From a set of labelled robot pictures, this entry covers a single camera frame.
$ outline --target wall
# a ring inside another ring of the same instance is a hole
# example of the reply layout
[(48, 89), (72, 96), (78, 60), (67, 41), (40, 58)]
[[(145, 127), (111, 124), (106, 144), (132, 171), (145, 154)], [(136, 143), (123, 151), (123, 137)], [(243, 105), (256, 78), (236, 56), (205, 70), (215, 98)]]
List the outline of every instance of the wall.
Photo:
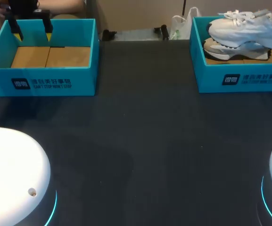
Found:
[[(192, 6), (203, 16), (227, 11), (272, 11), (272, 0), (187, 0), (185, 16)], [(97, 19), (98, 30), (112, 31), (170, 26), (174, 15), (181, 15), (183, 0), (87, 0), (87, 15)]]

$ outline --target printed logo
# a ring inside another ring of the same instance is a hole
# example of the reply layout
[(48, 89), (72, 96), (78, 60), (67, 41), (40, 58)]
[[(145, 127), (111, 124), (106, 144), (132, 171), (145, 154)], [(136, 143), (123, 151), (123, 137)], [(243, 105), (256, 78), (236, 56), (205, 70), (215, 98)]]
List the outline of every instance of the printed logo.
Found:
[(239, 81), (240, 74), (226, 74), (222, 85), (236, 85)]
[(15, 89), (30, 89), (27, 79), (11, 79)]

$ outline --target cardboard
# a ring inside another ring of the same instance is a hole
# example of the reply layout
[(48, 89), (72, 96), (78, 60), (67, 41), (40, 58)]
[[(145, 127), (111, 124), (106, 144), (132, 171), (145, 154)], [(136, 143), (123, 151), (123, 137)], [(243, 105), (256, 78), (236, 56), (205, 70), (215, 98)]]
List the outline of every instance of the cardboard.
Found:
[(243, 56), (234, 56), (227, 61), (216, 60), (215, 58), (208, 58), (205, 56), (206, 63), (208, 65), (235, 65), (235, 64), (272, 64), (272, 50), (268, 60), (253, 60)]
[(50, 47), (18, 47), (11, 68), (45, 67)]
[(46, 67), (87, 67), (90, 47), (51, 48)]

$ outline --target black clamp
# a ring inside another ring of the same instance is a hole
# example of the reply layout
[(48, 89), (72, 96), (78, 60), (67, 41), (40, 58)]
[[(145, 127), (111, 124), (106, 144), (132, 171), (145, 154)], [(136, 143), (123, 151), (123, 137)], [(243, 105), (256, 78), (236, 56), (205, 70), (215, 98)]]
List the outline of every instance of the black clamp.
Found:
[(166, 27), (165, 24), (162, 25), (161, 27), (155, 27), (154, 28), (155, 33), (159, 33), (160, 30), (162, 32), (163, 40), (169, 40), (169, 34), (168, 34), (168, 30), (167, 30), (167, 27)]
[(7, 10), (5, 19), (8, 20), (11, 32), (18, 40), (22, 41), (24, 36), (16, 21), (16, 17), (18, 19), (42, 19), (47, 39), (50, 41), (53, 32), (53, 25), (50, 20), (49, 10), (38, 9), (38, 0), (8, 0), (8, 2), (10, 9)]
[(102, 41), (111, 41), (115, 39), (117, 32), (110, 32), (109, 30), (104, 30), (102, 33)]

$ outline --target shoe sole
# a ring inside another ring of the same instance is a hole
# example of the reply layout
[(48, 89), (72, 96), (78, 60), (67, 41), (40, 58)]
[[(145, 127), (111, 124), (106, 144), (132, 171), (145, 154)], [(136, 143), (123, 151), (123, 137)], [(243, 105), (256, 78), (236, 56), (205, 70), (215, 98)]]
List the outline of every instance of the shoe sole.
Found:
[(209, 52), (207, 50), (204, 50), (204, 51), (206, 53), (208, 53), (209, 55), (211, 55), (217, 59), (220, 59), (220, 60), (229, 60), (236, 55), (242, 55), (242, 56), (248, 57), (250, 59), (254, 59), (254, 60), (268, 60), (269, 59), (268, 51), (263, 54), (256, 53), (256, 52), (247, 52), (244, 54), (217, 54), (217, 53)]

